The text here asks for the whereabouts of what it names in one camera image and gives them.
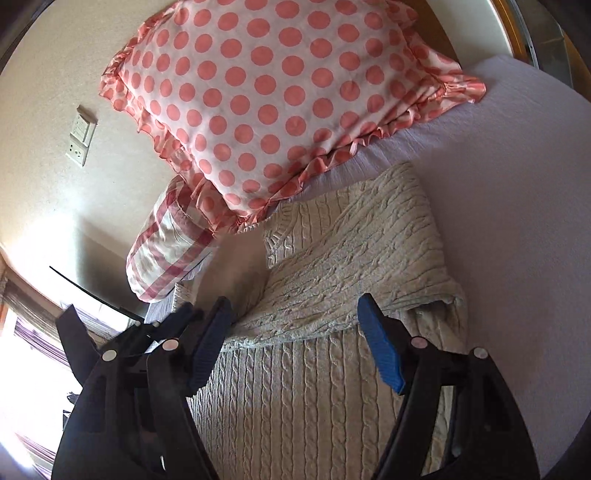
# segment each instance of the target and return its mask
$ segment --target cable knit pattern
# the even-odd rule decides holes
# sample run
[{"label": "cable knit pattern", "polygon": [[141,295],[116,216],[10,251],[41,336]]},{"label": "cable knit pattern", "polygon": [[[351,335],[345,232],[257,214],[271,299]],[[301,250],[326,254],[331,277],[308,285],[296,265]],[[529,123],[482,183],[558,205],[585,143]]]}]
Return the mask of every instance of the cable knit pattern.
[{"label": "cable knit pattern", "polygon": [[[193,400],[199,433],[226,480],[369,480],[401,397],[381,381],[356,323],[359,295],[371,292],[412,335],[464,348],[462,292],[427,198],[402,164],[285,203],[262,228],[269,284]],[[444,388],[425,473],[441,461],[450,409]]]}]

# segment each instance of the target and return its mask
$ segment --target white wall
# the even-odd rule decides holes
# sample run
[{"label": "white wall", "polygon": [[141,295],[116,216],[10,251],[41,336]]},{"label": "white wall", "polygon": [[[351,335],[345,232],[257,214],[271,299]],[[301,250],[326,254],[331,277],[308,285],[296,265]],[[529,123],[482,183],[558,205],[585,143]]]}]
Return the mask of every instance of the white wall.
[{"label": "white wall", "polygon": [[[167,4],[57,0],[0,74],[0,246],[41,291],[51,265],[116,304],[133,302],[125,256],[173,172],[98,86],[140,23]],[[84,168],[64,156],[78,105],[98,119]]]}]

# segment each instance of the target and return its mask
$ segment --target polka dot pillow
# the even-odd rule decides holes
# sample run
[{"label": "polka dot pillow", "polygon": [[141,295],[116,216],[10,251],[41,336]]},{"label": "polka dot pillow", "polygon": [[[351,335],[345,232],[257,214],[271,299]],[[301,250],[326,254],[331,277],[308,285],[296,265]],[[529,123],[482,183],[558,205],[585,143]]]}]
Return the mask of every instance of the polka dot pillow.
[{"label": "polka dot pillow", "polygon": [[182,0],[141,25],[102,78],[180,173],[213,232],[359,146],[485,93],[380,0]]}]

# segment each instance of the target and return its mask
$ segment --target bed sheet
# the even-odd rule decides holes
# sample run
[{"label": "bed sheet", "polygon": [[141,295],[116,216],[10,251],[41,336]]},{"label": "bed sheet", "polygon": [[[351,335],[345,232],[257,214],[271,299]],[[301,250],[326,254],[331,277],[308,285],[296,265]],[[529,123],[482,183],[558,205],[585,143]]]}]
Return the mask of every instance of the bed sheet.
[{"label": "bed sheet", "polygon": [[413,162],[466,291],[469,342],[499,365],[544,475],[591,405],[591,103],[508,57],[467,73],[486,83],[478,105],[371,144],[294,201]]}]

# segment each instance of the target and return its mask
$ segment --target power socket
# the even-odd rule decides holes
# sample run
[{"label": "power socket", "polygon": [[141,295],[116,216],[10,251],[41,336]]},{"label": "power socket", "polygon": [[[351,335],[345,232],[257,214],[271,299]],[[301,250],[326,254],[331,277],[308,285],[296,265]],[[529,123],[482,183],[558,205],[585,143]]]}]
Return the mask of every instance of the power socket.
[{"label": "power socket", "polygon": [[70,135],[66,148],[66,157],[76,162],[79,167],[83,167],[86,163],[87,155],[88,147],[78,141],[73,135]]}]

